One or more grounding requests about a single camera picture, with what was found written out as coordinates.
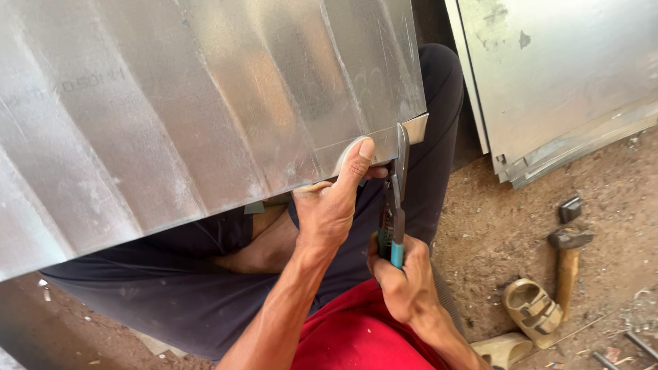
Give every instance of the sandal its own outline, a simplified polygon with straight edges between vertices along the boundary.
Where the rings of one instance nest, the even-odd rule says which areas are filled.
[[[517,280],[505,289],[503,305],[537,347],[545,349],[555,343],[562,307],[541,286],[527,278]]]
[[[526,357],[532,350],[532,341],[517,332],[470,344],[478,355],[495,370],[507,370],[510,365]]]

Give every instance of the bare foot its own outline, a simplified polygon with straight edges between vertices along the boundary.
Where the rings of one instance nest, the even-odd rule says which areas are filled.
[[[254,218],[253,239],[248,246],[225,257],[214,257],[213,261],[234,273],[280,273],[295,250],[299,230],[292,223],[288,212],[283,212],[268,225],[271,215],[268,212]]]

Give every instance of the metal rod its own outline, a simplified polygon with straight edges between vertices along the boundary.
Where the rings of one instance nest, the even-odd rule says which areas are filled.
[[[653,348],[647,346],[645,342],[642,342],[642,339],[638,338],[635,334],[627,331],[626,334],[624,334],[628,339],[630,339],[631,342],[633,342],[636,346],[640,347],[644,352],[648,353],[649,356],[653,357],[656,361],[658,361],[658,352],[656,352]]]
[[[603,366],[607,367],[609,370],[619,370],[614,363],[608,361],[607,358],[603,357],[599,352],[592,353],[592,357],[596,358],[596,361],[600,362]]]

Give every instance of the knee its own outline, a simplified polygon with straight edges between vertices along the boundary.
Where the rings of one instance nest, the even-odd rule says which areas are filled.
[[[464,75],[461,62],[450,48],[430,43],[418,48],[420,73],[425,89],[425,98],[430,101],[440,89],[449,89],[461,95]]]

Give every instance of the ground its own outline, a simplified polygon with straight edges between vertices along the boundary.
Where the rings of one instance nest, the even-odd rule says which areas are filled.
[[[557,345],[535,350],[513,369],[559,362],[565,369],[600,370],[591,352],[609,346],[622,350],[620,359],[636,359],[621,369],[651,365],[621,332],[639,332],[658,348],[656,189],[658,130],[608,145],[519,190],[497,182],[488,157],[454,172],[433,258],[453,290],[469,341],[518,330],[500,304],[506,284],[527,277],[554,292],[557,253],[545,238],[559,227],[556,207],[578,195],[585,205],[578,222],[596,235],[581,249],[570,320],[559,328]],[[52,300],[45,301],[39,279],[32,273],[0,284],[0,346],[29,370],[212,368],[191,355],[154,356],[126,327],[54,286],[48,286]]]

